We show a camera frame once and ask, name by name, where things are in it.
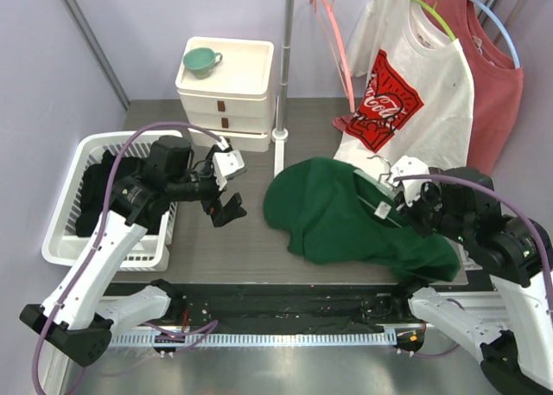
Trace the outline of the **green t-shirt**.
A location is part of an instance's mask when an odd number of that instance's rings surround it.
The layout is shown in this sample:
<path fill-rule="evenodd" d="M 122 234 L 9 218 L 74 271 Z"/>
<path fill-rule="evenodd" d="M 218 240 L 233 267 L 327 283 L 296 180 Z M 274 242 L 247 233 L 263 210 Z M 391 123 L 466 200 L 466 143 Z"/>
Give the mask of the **green t-shirt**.
<path fill-rule="evenodd" d="M 378 264 L 428 282 L 450 282 L 461 269 L 445 238 L 419 235 L 346 162 L 314 157 L 286 168 L 267 188 L 263 213 L 268 226 L 289 234 L 289 252 L 314 264 Z"/>

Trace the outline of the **mint green hanger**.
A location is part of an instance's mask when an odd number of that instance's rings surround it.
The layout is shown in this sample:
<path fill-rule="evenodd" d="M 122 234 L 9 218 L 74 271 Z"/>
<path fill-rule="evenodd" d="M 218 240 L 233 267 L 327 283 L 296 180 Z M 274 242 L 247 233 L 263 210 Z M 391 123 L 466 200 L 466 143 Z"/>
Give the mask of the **mint green hanger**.
<path fill-rule="evenodd" d="M 408 222 L 396 209 L 394 187 L 388 182 L 391 176 L 390 163 L 379 155 L 356 159 L 354 173 L 372 185 L 372 195 L 360 194 L 358 199 L 366 205 L 377 220 L 387 226 L 407 227 Z"/>

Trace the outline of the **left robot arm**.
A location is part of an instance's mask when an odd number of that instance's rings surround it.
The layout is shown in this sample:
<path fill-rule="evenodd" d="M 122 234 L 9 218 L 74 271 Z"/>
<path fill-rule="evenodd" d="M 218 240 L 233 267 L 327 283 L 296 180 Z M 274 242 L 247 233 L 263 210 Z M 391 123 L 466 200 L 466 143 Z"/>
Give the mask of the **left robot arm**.
<path fill-rule="evenodd" d="M 21 321 L 41 341 L 88 367 L 113 337 L 147 321 L 173 325 L 183 317 L 183 294 L 162 279 L 114 303 L 102 303 L 101 298 L 132 248 L 172 204 L 198 201 L 215 227 L 246 215 L 240 194 L 226 204 L 220 200 L 228 181 L 246 171 L 241 153 L 221 140 L 209 150 L 201 169 L 191 165 L 192 154 L 187 139 L 165 135 L 153 142 L 132 174 L 117 179 L 117 171 L 111 170 L 104 209 L 76 263 L 43 303 L 22 309 Z"/>

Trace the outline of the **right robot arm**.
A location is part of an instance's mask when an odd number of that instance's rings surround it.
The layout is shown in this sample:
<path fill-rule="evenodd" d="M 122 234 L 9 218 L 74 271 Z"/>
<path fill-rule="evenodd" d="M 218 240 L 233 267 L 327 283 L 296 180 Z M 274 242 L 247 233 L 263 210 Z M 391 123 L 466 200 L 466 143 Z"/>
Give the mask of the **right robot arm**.
<path fill-rule="evenodd" d="M 466 167 L 392 180 L 398 212 L 422 235 L 460 245 L 489 276 L 509 328 L 486 323 L 421 278 L 397 286 L 390 300 L 399 321 L 414 317 L 470 353 L 502 394 L 552 392 L 552 242 L 537 222 L 498 194 L 490 176 Z"/>

